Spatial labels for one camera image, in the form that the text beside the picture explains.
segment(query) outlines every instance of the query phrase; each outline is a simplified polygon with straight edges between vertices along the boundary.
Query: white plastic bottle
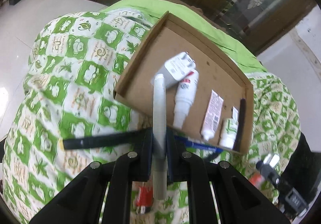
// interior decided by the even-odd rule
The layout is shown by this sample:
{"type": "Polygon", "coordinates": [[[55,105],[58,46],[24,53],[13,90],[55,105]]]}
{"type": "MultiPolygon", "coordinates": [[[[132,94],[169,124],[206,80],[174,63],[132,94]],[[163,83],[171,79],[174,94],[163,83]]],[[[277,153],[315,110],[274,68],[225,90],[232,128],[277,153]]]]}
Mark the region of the white plastic bottle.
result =
{"type": "Polygon", "coordinates": [[[194,102],[198,76],[198,72],[193,69],[182,81],[179,82],[175,96],[173,123],[173,126],[177,129],[182,129],[185,118],[194,102]]]}

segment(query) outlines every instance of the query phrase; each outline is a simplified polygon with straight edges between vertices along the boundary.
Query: green and white checkered fabric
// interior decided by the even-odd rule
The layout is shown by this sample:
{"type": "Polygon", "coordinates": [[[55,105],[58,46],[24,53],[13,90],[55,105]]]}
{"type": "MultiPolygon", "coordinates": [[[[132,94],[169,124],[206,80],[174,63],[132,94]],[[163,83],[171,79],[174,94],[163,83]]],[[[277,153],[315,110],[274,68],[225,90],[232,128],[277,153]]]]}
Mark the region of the green and white checkered fabric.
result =
{"type": "MultiPolygon", "coordinates": [[[[21,223],[28,223],[89,163],[115,161],[129,151],[129,145],[65,151],[61,140],[137,129],[138,114],[116,102],[112,94],[151,26],[134,9],[81,12],[54,19],[38,35],[24,81],[26,97],[7,134],[3,160],[4,199],[21,223]]],[[[300,135],[295,102],[276,76],[248,76],[255,93],[250,152],[242,157],[224,152],[218,160],[229,160],[249,177],[258,160],[276,152],[281,156],[277,167],[281,172],[300,135]]],[[[276,200],[272,187],[265,184],[263,189],[276,200]]],[[[137,194],[133,187],[133,201],[137,194]]],[[[132,224],[188,220],[185,182],[169,186],[167,199],[156,202],[151,213],[131,213],[132,224]]]]}

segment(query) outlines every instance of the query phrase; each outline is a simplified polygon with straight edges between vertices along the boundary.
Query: floor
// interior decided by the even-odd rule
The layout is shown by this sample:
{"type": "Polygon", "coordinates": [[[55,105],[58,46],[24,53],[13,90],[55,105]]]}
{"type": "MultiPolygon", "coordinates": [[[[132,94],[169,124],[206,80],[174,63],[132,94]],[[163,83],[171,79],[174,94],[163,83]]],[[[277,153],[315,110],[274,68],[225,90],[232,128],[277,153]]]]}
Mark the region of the floor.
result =
{"type": "Polygon", "coordinates": [[[5,2],[0,8],[0,141],[24,99],[28,56],[41,29],[60,15],[104,7],[88,0],[22,0],[16,5],[5,2]]]}

